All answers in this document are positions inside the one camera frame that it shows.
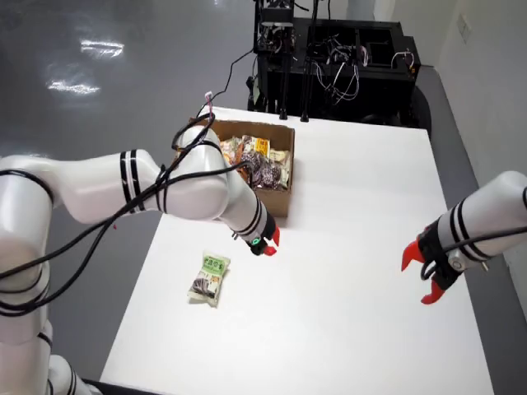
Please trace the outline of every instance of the wrapped snack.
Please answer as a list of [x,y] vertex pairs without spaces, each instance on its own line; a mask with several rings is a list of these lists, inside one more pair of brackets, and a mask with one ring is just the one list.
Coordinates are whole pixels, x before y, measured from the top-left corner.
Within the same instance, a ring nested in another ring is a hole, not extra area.
[[220,142],[223,157],[230,166],[236,163],[236,152],[238,151],[240,143],[241,139],[239,137],[233,137],[224,142]]
[[279,165],[267,163],[262,168],[262,181],[261,184],[265,188],[280,189],[280,176],[282,171]]
[[[250,164],[253,166],[253,187],[256,187],[260,184],[262,166],[267,163],[267,160],[262,154],[257,151],[241,152],[240,150],[238,150],[236,163],[240,163],[246,160],[250,162]],[[239,172],[245,182],[249,182],[249,174],[247,173],[247,169],[240,169]]]
[[241,143],[244,146],[244,152],[256,151],[269,159],[271,153],[271,142],[265,138],[257,138],[252,136],[243,136]]
[[291,173],[291,155],[289,151],[276,151],[271,149],[271,162],[280,169],[280,179],[278,183],[281,187],[287,188],[289,181],[289,174]]
[[231,260],[213,253],[203,253],[203,266],[189,289],[190,299],[206,300],[211,306],[217,306],[223,275]]

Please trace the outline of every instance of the snack bag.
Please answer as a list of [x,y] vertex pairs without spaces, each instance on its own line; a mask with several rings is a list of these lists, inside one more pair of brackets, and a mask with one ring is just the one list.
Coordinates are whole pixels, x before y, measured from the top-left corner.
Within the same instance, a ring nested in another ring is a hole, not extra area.
[[241,143],[239,137],[233,137],[224,142],[220,142],[220,148],[222,149],[223,157],[229,166],[232,166],[236,163],[236,152],[238,151],[238,146]]
[[243,136],[241,142],[244,145],[244,152],[256,151],[269,159],[271,152],[271,142],[265,138]]
[[190,299],[206,300],[211,306],[217,306],[223,275],[231,260],[213,253],[203,253],[203,266],[192,283],[188,296]]
[[289,181],[289,174],[291,173],[291,155],[289,151],[276,151],[271,149],[271,162],[280,168],[279,185],[287,189],[287,182]]

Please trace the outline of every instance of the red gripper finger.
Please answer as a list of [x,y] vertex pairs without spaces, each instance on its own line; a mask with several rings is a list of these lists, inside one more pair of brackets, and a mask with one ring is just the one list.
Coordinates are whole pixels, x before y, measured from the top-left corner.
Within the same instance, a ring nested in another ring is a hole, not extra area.
[[263,251],[263,253],[265,255],[268,255],[269,257],[272,257],[275,253],[277,253],[277,249],[268,245]]
[[425,258],[422,257],[417,240],[410,243],[408,247],[404,249],[403,266],[401,267],[401,271],[406,269],[412,260],[419,261],[420,263],[425,262]]
[[432,304],[436,303],[445,292],[437,285],[435,281],[431,282],[431,294],[425,295],[421,299],[423,304]]
[[277,229],[274,231],[273,241],[276,245],[280,245],[280,228],[279,227],[277,227]]

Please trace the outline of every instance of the cardboard box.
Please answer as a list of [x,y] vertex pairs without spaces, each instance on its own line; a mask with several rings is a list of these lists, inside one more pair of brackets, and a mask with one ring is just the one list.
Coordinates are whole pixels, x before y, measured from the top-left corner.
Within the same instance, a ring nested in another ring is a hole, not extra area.
[[249,135],[253,137],[267,138],[271,141],[271,147],[275,150],[291,152],[291,173],[289,174],[289,181],[287,181],[287,191],[275,191],[264,188],[254,189],[256,196],[258,196],[275,218],[286,217],[289,212],[289,200],[291,198],[293,184],[295,129],[269,123],[220,120],[214,121],[211,129],[217,134],[221,141],[227,140],[233,136],[242,137],[244,135]]

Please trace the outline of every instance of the snack package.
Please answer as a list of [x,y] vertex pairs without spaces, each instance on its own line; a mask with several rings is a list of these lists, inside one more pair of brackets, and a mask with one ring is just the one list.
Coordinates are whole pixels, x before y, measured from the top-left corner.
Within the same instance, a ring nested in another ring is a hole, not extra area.
[[271,158],[271,162],[280,169],[279,185],[282,188],[287,188],[289,174],[291,173],[291,155],[289,151],[276,151],[271,148],[269,156]]
[[256,151],[269,159],[271,153],[271,142],[265,138],[243,136],[241,143],[244,145],[243,152]]
[[240,146],[241,139],[239,137],[233,137],[224,142],[220,142],[220,148],[222,149],[223,157],[229,166],[232,166],[236,163],[236,152]]
[[[268,162],[268,160],[265,156],[263,156],[258,151],[253,151],[251,149],[246,151],[244,143],[243,143],[243,138],[242,138],[242,143],[240,144],[240,147],[238,148],[238,152],[236,154],[236,163],[240,163],[243,161],[248,161],[252,165],[253,167],[253,187],[258,186],[261,180],[260,171],[262,169],[262,166],[264,166]],[[244,179],[246,183],[249,182],[249,173],[246,168],[238,169],[238,173],[240,173],[241,178]]]
[[211,306],[217,306],[223,275],[231,260],[213,253],[203,253],[203,266],[192,283],[187,295],[190,299],[206,300]]

